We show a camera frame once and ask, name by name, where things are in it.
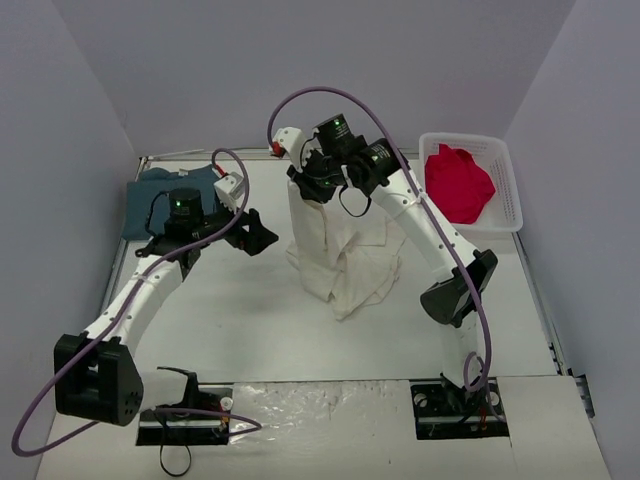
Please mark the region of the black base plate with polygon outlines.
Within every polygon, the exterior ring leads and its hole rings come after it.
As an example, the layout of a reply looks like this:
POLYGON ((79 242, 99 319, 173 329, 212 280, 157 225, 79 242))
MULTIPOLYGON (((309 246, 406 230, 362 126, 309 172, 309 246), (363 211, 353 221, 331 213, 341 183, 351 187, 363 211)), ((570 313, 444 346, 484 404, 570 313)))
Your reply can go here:
POLYGON ((416 438, 420 441, 507 438, 509 427, 498 383, 468 393, 443 377, 410 383, 416 438))
MULTIPOLYGON (((230 412, 233 407, 231 385, 203 384, 193 405, 194 409, 230 412)), ((229 443, 228 418, 201 414, 162 414, 159 422, 152 412, 140 415, 136 446, 222 446, 229 443)))

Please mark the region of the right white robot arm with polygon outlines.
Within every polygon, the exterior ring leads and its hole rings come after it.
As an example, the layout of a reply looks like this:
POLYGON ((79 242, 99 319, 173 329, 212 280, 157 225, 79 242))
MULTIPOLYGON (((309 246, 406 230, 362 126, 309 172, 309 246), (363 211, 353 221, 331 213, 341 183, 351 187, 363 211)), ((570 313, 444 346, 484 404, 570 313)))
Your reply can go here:
POLYGON ((479 250, 451 225, 419 186, 406 158, 387 137, 368 142, 354 135, 341 114, 310 135, 295 127, 277 130, 273 152, 290 159, 288 197, 294 240, 287 251, 304 288, 331 301, 346 317, 380 297, 399 267, 395 253, 331 219, 324 206, 349 188, 380 207, 424 258, 432 285, 421 295, 427 316, 439 325, 446 406, 465 413, 487 382, 492 351, 481 294, 497 267, 490 250, 479 250))

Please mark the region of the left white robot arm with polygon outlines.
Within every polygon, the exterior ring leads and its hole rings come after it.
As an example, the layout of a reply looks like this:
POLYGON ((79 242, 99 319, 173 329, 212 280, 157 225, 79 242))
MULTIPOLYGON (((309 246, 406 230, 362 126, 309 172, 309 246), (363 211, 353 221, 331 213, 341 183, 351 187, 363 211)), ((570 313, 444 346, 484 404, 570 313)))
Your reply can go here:
POLYGON ((160 367, 139 372, 134 361, 142 336, 163 303, 185 281, 204 248, 218 240, 255 256, 278 240, 255 209, 241 210, 223 196, 205 214, 199 190, 167 192, 164 230, 137 250, 137 267, 103 314, 54 347, 58 413, 126 426, 144 411, 166 406, 179 418, 195 415, 201 393, 194 374, 160 367))

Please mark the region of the folded teal t shirt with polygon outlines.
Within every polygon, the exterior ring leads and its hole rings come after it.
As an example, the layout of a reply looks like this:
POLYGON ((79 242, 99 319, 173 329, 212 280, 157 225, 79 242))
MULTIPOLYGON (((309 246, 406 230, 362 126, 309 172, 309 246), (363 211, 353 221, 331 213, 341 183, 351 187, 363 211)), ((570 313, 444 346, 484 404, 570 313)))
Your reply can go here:
POLYGON ((160 192, 176 188, 194 188, 200 191, 203 211, 211 214, 215 211, 214 183, 218 173, 209 166, 193 170, 168 171, 163 168, 151 168, 142 172, 138 180, 127 184, 125 225, 122 238, 126 241, 144 241, 150 238, 145 230, 151 203, 160 192))

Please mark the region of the red t shirt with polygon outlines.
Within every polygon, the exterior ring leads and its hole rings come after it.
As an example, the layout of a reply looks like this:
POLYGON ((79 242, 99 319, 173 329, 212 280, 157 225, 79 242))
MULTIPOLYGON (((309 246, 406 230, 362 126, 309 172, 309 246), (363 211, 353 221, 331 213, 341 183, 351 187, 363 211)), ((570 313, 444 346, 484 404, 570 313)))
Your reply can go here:
POLYGON ((489 174, 464 149, 440 144, 424 173, 427 194, 451 223, 475 223, 496 194, 489 174))

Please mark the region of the white plastic basket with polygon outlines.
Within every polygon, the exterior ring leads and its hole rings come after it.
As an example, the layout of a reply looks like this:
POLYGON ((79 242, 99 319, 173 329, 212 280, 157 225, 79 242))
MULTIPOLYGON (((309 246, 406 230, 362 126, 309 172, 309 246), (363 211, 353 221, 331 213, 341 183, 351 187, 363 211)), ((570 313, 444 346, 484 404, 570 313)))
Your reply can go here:
POLYGON ((440 144, 466 150, 477 166, 490 177, 496 193, 471 224, 452 225, 464 235, 496 236, 517 233, 523 226, 523 215, 517 182, 506 143, 498 138, 466 134, 431 132, 419 137, 419 157, 426 164, 440 144))

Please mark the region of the white t shirt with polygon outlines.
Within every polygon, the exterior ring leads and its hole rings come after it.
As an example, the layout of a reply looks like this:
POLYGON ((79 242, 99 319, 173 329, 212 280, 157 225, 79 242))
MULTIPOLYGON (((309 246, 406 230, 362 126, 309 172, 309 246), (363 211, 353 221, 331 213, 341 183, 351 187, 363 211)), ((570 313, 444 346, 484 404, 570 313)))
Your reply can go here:
POLYGON ((286 258, 302 288, 330 305, 338 321, 381 303, 400 277, 404 231, 387 217, 348 219, 304 200, 291 181, 287 193, 293 240, 286 258))

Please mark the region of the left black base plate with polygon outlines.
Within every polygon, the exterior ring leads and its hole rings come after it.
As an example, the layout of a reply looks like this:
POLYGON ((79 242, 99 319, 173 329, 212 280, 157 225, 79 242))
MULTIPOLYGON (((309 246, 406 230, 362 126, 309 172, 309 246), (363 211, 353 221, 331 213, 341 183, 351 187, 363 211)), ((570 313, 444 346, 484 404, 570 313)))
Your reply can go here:
MULTIPOLYGON (((231 385, 203 384, 193 405, 194 409, 230 412, 233 407, 231 385)), ((222 446, 229 443, 228 418, 201 414, 162 414, 159 422, 152 412, 140 415, 136 446, 222 446)))

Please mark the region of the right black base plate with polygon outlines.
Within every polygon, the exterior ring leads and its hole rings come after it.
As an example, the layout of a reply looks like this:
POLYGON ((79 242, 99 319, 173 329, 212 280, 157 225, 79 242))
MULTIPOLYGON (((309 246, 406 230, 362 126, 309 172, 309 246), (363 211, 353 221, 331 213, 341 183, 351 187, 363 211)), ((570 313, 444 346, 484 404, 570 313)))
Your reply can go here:
POLYGON ((416 438, 420 441, 507 438, 509 427, 498 383, 468 393, 443 377, 410 383, 416 438))

